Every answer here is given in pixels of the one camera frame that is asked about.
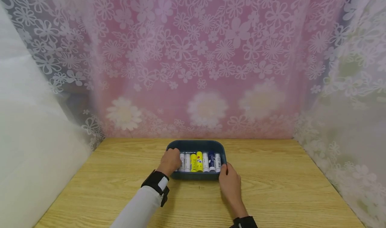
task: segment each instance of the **white sleeve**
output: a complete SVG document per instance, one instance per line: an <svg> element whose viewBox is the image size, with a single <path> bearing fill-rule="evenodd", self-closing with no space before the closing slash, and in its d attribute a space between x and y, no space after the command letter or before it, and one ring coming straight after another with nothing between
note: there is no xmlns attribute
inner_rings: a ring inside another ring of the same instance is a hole
<svg viewBox="0 0 386 228"><path fill-rule="evenodd" d="M140 188L110 228L146 228L162 198L152 187Z"/></svg>

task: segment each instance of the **pink curtain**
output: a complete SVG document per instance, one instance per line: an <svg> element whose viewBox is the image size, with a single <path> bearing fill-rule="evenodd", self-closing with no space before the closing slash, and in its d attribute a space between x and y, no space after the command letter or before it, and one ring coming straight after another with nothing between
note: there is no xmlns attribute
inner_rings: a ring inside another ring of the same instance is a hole
<svg viewBox="0 0 386 228"><path fill-rule="evenodd" d="M291 138L345 0L76 2L106 136Z"/></svg>

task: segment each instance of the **yellow lip balm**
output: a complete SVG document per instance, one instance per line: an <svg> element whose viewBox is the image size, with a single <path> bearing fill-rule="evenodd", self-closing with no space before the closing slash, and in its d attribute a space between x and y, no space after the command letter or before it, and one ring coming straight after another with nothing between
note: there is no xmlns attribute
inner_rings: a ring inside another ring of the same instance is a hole
<svg viewBox="0 0 386 228"><path fill-rule="evenodd" d="M202 171L202 152L197 152L197 172Z"/></svg>
<svg viewBox="0 0 386 228"><path fill-rule="evenodd" d="M197 155L196 154L190 155L190 171L197 172Z"/></svg>

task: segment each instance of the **black wrist strap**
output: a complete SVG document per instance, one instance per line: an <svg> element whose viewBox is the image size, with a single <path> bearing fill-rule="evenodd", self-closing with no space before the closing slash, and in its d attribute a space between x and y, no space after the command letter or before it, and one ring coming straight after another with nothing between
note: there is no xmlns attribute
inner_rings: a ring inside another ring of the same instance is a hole
<svg viewBox="0 0 386 228"><path fill-rule="evenodd" d="M152 187L159 195L162 197L161 201L161 207L165 205L165 203L168 200L168 193L169 193L169 188L166 186L164 190L162 190L159 186L158 183L163 179L163 178L169 178L163 174L162 172L158 172L153 170L153 172L147 177L147 179L142 183L141 188L143 186L150 186Z"/></svg>
<svg viewBox="0 0 386 228"><path fill-rule="evenodd" d="M257 228L256 222L252 216L247 216L243 218L236 218L233 220L233 226L230 228Z"/></svg>

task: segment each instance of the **left hand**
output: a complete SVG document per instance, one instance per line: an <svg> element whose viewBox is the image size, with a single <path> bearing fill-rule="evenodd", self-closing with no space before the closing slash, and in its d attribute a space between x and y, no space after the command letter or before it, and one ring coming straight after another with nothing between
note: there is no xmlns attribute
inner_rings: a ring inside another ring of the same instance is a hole
<svg viewBox="0 0 386 228"><path fill-rule="evenodd" d="M168 149L162 156L161 162L155 171L162 172L164 175L169 177L180 166L180 150Z"/></svg>

